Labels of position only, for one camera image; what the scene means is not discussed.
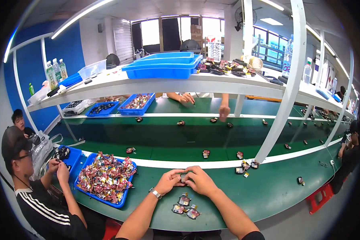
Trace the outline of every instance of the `hand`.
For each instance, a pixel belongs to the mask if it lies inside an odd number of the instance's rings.
[[[213,182],[213,180],[202,170],[199,166],[187,167],[185,172],[192,171],[187,173],[185,176],[185,183],[188,184],[195,192],[199,194],[206,195],[210,197],[216,190],[218,190],[217,186]]]
[[[231,109],[228,107],[228,105],[221,104],[219,108],[219,114],[220,114],[220,121],[225,122],[225,119],[229,116]]]
[[[180,98],[180,102],[181,103],[187,103],[187,102],[191,102],[192,104],[195,103],[195,100],[193,99],[192,95],[189,93],[184,93],[182,95],[182,97]]]
[[[184,183],[181,183],[180,175],[177,173],[182,173],[182,169],[174,169],[163,174],[163,176],[158,181],[155,190],[164,196],[167,194],[174,186],[185,186]]]
[[[48,163],[48,172],[55,173],[59,168],[59,163],[55,158],[51,159]]]
[[[69,170],[67,168],[67,166],[65,165],[65,163],[60,162],[58,165],[58,180],[59,183],[68,183],[68,178],[69,178]]]

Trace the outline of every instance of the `fluorescent light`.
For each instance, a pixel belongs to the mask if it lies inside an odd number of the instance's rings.
[[[328,51],[333,55],[335,56],[335,52],[331,49],[331,47],[327,44],[327,43],[324,43],[324,46],[328,49]]]
[[[271,6],[275,7],[275,8],[277,8],[277,9],[279,9],[279,10],[281,10],[281,11],[283,11],[283,10],[284,10],[284,8],[283,8],[282,6],[277,5],[276,3],[271,2],[271,1],[269,1],[269,0],[260,0],[260,1],[262,1],[262,2],[264,2],[264,3],[268,3],[269,5],[271,5]]]
[[[307,24],[305,25],[305,27],[307,28],[307,30],[309,30],[319,41],[320,41],[320,36],[317,34],[317,32],[315,30],[313,30],[310,26],[308,26]]]
[[[17,31],[17,28],[16,28],[15,31],[13,32],[13,34],[12,34],[12,36],[11,36],[11,38],[10,38],[10,41],[8,42],[8,46],[7,46],[7,49],[5,50],[5,54],[4,54],[4,63],[6,63],[7,60],[8,60],[8,55],[10,54],[12,41],[13,41],[14,34],[16,33],[16,31]]]
[[[271,25],[283,26],[282,23],[279,23],[278,21],[276,21],[276,20],[274,20],[274,19],[272,19],[272,18],[262,18],[262,19],[260,19],[260,20],[263,21],[263,22],[269,23],[269,24],[271,24]]]
[[[277,33],[273,32],[273,31],[271,31],[271,30],[269,30],[269,32],[270,32],[270,33],[273,33],[273,34],[276,35],[276,36],[278,36]]]
[[[344,68],[343,64],[341,63],[339,58],[336,58],[336,61],[339,63],[339,65],[341,66],[341,68],[343,69],[344,73],[346,74],[347,78],[349,78],[349,75],[346,71],[346,69]]]
[[[107,4],[109,2],[111,2],[113,0],[104,0],[101,1],[95,5],[93,5],[92,7],[84,10],[83,12],[81,12],[79,15],[77,15],[76,17],[74,17],[73,19],[71,19],[69,22],[67,22],[64,26],[62,26],[62,28],[60,28],[51,38],[54,39],[57,35],[59,35],[62,31],[64,31],[69,25],[71,25],[72,23],[76,22],[79,18],[81,18],[82,16],[86,15],[87,13],[95,10],[98,7],[101,7],[104,4]]]

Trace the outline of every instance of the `plastic bottle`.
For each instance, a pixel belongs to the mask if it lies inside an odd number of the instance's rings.
[[[291,61],[292,61],[292,52],[293,52],[293,34],[291,35],[291,39],[288,41],[284,51],[283,71],[281,75],[285,78],[289,77],[289,70],[291,69]]]
[[[33,94],[35,94],[35,90],[33,89],[33,86],[31,83],[29,83],[29,93],[31,94],[31,96],[33,96]]]
[[[58,87],[58,82],[56,80],[56,75],[55,72],[53,70],[53,66],[51,65],[51,61],[47,62],[47,76],[48,76],[48,82],[49,82],[49,86],[51,87],[51,91],[55,88]]]
[[[61,80],[64,80],[68,77],[67,68],[65,67],[65,63],[62,61],[62,59],[59,60],[59,68],[61,73]]]
[[[219,34],[208,36],[208,57],[215,62],[221,60],[221,36]]]
[[[62,81],[62,79],[61,79],[61,73],[60,73],[60,68],[59,68],[57,58],[53,59],[53,71],[55,72],[55,75],[56,75],[56,81],[58,83],[60,83]]]
[[[309,84],[311,81],[311,74],[312,74],[311,61],[312,61],[312,59],[308,58],[307,64],[304,66],[304,73],[302,75],[302,80],[306,84]]]

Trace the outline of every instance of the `white stripe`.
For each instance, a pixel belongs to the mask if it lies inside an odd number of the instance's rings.
[[[69,221],[69,216],[68,215],[64,215],[64,214],[58,214],[57,212],[55,212],[52,209],[47,208],[44,204],[42,204],[41,202],[39,202],[38,199],[33,199],[33,197],[30,194],[25,194],[25,196],[31,201],[33,202],[35,205],[39,205],[39,208],[44,208],[44,211],[48,211],[51,212],[53,214],[56,215],[56,218],[60,219],[60,220],[65,220],[65,221]]]
[[[24,198],[23,192],[20,192],[19,194],[20,194],[21,198],[24,200],[24,202],[26,202],[26,203],[27,203],[29,206],[31,206],[34,210],[36,210],[38,213],[40,213],[40,214],[43,215],[44,217],[48,218],[49,220],[52,220],[53,222],[59,223],[59,224],[61,224],[61,225],[68,225],[68,226],[71,225],[69,222],[60,222],[60,221],[56,220],[55,218],[51,218],[51,217],[45,215],[45,214],[44,214],[43,212],[41,212],[39,209],[35,208],[34,205],[32,205],[26,198]]]

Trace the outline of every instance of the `blue wall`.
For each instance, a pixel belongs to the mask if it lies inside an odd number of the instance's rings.
[[[44,22],[21,30],[16,33],[12,42],[12,47],[35,36],[53,32],[64,22],[65,20]],[[77,71],[83,68],[85,63],[81,47],[79,22],[77,21],[77,23],[68,27],[53,40],[46,38],[45,52],[47,61],[50,60],[52,62],[53,58],[57,58],[58,60],[62,58],[67,66],[68,75],[77,73]],[[20,87],[23,92],[24,100],[28,105],[27,100],[31,97],[28,90],[29,83],[32,83],[36,92],[41,88],[42,83],[46,80],[43,60],[41,57],[41,41],[35,41],[20,48],[17,50],[16,56]],[[8,56],[8,61],[4,64],[4,75],[12,109],[23,109],[14,79],[13,53]],[[61,108],[64,108],[67,105],[68,103],[61,104],[60,106]],[[57,108],[53,106],[31,112],[30,114],[36,127],[43,131],[59,113]],[[25,116],[24,119],[26,126],[30,126],[29,121]]]

